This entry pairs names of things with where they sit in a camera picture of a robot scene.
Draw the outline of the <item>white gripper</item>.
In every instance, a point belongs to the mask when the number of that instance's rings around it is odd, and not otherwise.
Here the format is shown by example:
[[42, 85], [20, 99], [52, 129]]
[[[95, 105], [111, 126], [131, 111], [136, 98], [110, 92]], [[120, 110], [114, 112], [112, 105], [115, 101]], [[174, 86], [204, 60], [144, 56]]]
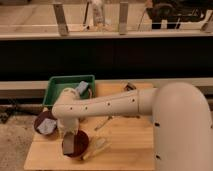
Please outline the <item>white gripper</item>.
[[59, 119], [57, 121], [57, 127], [61, 138], [63, 138], [66, 133], [72, 133], [76, 135], [79, 130], [79, 120], [77, 118]]

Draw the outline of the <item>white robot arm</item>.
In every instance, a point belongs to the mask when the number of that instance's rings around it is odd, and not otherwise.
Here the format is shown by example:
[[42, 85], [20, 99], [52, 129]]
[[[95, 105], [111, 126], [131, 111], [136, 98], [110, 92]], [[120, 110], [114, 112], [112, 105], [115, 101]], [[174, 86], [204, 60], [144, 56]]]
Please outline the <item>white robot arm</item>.
[[54, 117], [151, 115], [155, 171], [213, 171], [213, 115], [194, 85], [172, 82], [160, 88], [135, 89], [79, 100], [68, 88], [52, 107]]

